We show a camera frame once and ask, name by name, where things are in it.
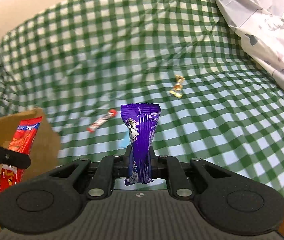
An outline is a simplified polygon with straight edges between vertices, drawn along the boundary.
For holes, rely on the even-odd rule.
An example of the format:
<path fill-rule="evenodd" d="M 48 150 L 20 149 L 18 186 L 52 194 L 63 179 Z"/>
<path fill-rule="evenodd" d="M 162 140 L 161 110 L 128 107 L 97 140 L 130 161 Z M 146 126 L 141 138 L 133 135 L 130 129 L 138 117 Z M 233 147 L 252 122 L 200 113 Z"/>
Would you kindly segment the red chips packet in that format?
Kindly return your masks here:
<path fill-rule="evenodd" d="M 42 117 L 22 120 L 17 127 L 8 149 L 29 156 Z M 0 193 L 22 180 L 25 168 L 2 165 L 0 172 Z"/>

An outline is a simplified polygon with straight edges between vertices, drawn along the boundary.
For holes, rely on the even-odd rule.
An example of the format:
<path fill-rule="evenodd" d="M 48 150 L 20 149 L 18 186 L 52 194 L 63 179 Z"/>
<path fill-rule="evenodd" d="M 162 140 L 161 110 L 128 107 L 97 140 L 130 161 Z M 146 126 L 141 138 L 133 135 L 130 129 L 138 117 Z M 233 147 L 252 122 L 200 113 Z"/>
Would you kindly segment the purple chocolate packet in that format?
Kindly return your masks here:
<path fill-rule="evenodd" d="M 120 114 L 128 128 L 132 148 L 125 185 L 150 183 L 153 180 L 149 148 L 161 114 L 160 105 L 155 103 L 121 105 Z"/>

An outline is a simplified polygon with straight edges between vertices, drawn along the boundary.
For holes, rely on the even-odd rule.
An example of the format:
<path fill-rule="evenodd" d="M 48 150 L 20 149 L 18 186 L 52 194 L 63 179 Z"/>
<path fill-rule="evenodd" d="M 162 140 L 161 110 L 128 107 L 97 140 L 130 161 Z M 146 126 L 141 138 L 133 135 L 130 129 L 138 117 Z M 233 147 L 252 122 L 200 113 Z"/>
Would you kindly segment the red white coffee stick sachet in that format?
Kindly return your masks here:
<path fill-rule="evenodd" d="M 106 115 L 103 115 L 102 117 L 95 120 L 94 123 L 90 124 L 87 127 L 87 130 L 90 133 L 95 132 L 100 126 L 106 123 L 109 119 L 114 118 L 116 115 L 117 115 L 117 111 L 115 109 L 110 109 Z"/>

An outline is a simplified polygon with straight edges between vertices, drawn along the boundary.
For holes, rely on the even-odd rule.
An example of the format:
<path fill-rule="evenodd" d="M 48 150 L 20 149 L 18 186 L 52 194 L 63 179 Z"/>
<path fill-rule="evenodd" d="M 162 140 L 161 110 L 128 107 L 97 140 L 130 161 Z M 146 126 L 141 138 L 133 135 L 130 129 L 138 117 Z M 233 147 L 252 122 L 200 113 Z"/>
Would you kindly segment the gold candy wrapper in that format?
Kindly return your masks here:
<path fill-rule="evenodd" d="M 175 75 L 176 78 L 176 84 L 173 86 L 173 88 L 169 91 L 169 93 L 176 98 L 181 98 L 182 95 L 182 88 L 183 88 L 183 82 L 185 81 L 185 78 L 181 75 Z"/>

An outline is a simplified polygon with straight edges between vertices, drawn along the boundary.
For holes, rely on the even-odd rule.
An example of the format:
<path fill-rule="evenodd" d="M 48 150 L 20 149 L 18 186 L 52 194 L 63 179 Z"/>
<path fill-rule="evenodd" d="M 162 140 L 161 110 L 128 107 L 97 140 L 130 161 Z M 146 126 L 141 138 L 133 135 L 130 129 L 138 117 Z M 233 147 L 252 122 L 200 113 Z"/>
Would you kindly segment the brown cardboard box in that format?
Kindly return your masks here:
<path fill-rule="evenodd" d="M 59 150 L 43 109 L 0 117 L 0 193 L 54 168 Z"/>

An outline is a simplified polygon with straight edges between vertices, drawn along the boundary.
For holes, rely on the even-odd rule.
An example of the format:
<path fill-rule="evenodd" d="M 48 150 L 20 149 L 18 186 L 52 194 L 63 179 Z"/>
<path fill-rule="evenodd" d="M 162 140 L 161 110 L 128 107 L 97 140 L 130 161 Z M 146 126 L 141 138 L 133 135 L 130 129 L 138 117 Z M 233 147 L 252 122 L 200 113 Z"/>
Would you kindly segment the green checkered cloth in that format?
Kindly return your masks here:
<path fill-rule="evenodd" d="M 182 97 L 169 91 L 185 78 Z M 214 0 L 66 0 L 0 40 L 0 117 L 40 107 L 59 164 L 120 153 L 120 116 L 157 103 L 159 155 L 200 157 L 284 196 L 284 91 L 244 52 Z"/>

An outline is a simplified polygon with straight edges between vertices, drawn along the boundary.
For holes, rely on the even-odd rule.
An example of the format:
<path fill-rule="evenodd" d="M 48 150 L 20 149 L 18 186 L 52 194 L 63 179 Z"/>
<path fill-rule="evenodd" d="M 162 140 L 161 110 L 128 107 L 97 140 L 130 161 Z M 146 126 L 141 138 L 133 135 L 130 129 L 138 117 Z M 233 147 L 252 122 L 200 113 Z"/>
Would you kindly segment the white patterned sheet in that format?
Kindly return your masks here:
<path fill-rule="evenodd" d="M 284 0 L 215 0 L 249 54 L 284 90 Z"/>

